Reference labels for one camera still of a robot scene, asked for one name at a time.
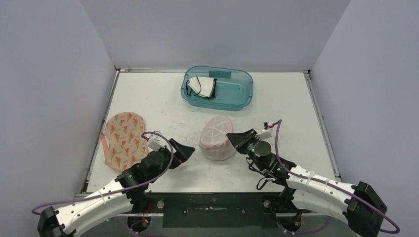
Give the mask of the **white mesh laundry bag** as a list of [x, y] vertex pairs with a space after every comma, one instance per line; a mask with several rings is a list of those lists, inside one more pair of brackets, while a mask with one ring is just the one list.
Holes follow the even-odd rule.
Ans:
[[223, 161], [233, 155], [235, 149], [227, 133], [233, 133], [233, 122], [228, 116], [213, 117], [205, 124], [198, 145], [206, 158]]

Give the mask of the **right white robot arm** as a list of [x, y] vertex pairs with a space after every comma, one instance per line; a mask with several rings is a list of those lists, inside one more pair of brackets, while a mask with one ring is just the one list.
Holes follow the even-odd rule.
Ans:
[[317, 212], [346, 223], [362, 237], [378, 236], [387, 206], [369, 184], [331, 180], [278, 157], [254, 129], [226, 136], [238, 153], [246, 155], [251, 171], [284, 187], [279, 198], [284, 211]]

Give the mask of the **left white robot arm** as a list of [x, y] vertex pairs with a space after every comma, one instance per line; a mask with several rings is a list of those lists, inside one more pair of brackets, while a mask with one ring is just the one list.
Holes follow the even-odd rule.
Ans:
[[151, 151], [115, 179], [91, 195], [60, 208], [47, 207], [40, 213], [37, 231], [41, 237], [79, 237], [104, 221], [126, 212], [142, 212], [147, 207], [148, 185], [168, 169], [186, 162], [195, 148], [174, 139], [168, 146]]

